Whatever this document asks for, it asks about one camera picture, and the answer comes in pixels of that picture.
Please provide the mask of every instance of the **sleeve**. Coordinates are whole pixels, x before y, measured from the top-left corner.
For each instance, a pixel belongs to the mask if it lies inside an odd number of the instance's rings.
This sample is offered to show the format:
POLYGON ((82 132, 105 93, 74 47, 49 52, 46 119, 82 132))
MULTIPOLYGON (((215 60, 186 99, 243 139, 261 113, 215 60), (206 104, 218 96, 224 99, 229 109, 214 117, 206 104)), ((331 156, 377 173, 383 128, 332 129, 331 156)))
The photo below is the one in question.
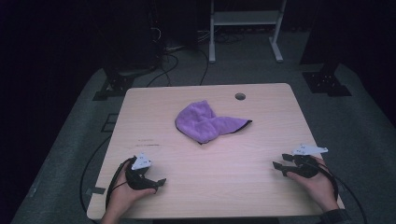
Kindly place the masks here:
POLYGON ((345 209, 335 209, 320 216, 323 224, 353 224, 345 209))

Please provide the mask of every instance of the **white stand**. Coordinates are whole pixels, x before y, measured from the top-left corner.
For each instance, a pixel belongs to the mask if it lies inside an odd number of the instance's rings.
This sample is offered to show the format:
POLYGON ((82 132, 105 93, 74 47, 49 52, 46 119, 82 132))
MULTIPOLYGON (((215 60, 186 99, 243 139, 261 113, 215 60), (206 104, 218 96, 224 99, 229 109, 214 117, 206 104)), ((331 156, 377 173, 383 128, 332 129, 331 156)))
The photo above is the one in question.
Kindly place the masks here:
POLYGON ((231 11, 215 12, 214 0, 211 2, 210 11, 210 42, 209 42, 209 61, 216 61, 215 52, 215 26, 216 25, 263 25, 274 24, 276 26, 274 36, 269 38, 271 47, 278 63, 283 62, 282 55, 277 46, 277 37, 280 25, 283 20, 287 0, 282 0, 280 10, 272 11, 231 11))

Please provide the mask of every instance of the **purple cloth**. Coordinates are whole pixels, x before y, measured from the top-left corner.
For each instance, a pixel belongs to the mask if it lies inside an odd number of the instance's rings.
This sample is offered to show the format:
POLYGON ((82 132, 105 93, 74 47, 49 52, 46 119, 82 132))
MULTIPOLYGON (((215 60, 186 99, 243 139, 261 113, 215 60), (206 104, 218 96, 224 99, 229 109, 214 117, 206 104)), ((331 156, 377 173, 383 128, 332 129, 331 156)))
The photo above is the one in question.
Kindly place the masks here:
POLYGON ((207 143, 226 133, 236 133, 251 120, 216 117, 207 101, 188 105, 177 115, 176 127, 200 144, 207 143))

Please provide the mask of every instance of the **hand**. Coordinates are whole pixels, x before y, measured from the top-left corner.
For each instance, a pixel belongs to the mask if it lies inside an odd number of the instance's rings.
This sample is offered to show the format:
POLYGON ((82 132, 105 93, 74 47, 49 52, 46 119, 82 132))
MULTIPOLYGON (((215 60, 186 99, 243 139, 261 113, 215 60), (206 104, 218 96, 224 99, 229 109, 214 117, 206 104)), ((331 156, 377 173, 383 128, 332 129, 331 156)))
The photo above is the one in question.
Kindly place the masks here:
POLYGON ((126 162, 118 176, 115 186, 120 185, 111 192, 110 200, 108 202, 107 210, 102 217, 102 224, 118 223, 123 214, 137 200, 155 193, 155 189, 131 189, 126 183, 125 170, 129 162, 126 162))
MULTIPOLYGON (((319 164, 324 165, 323 160, 316 157, 312 158, 316 159, 319 164)), ((334 199, 332 182, 321 172, 311 178, 305 178, 293 172, 287 172, 287 176, 302 185, 323 212, 339 208, 337 201, 334 199)))

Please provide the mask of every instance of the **gray carpet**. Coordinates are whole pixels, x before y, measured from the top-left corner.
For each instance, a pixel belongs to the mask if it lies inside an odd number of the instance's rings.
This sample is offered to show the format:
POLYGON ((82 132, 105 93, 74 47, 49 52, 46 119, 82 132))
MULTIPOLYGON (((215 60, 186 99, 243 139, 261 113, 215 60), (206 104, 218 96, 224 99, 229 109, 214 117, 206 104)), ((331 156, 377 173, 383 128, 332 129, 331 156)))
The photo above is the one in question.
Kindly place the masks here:
MULTIPOLYGON (((395 128, 363 88, 357 75, 343 65, 335 74, 352 96, 329 97, 311 93, 302 72, 317 71, 321 65, 299 65, 308 33, 280 34, 278 44, 285 60, 283 63, 276 63, 268 36, 246 35, 241 42, 216 45, 217 61, 209 65, 203 85, 289 83, 318 146, 330 150, 323 155, 327 165, 353 189, 369 223, 396 223, 395 128)), ((202 45, 201 49, 207 53, 208 45, 202 45)), ((179 62, 169 72, 172 86, 199 85, 206 67, 202 52, 182 50, 173 55, 179 62)), ((174 62, 173 58, 164 57, 163 67, 170 68, 174 62)), ((161 72, 158 69, 138 77, 134 88, 146 87, 161 72)), ((103 70, 92 75, 13 223, 91 223, 79 202, 79 181, 92 153, 110 136, 110 133, 102 132, 108 114, 118 113, 123 100, 122 97, 92 100, 105 79, 103 70)), ((160 77, 150 87, 166 85, 166 77, 160 77)), ((94 187, 107 144, 105 142, 98 148, 84 176, 85 206, 88 206, 90 190, 94 187)), ((361 213, 353 198, 342 189, 340 194, 349 214, 360 223, 361 213)), ((318 217, 280 217, 279 222, 316 223, 318 217)))

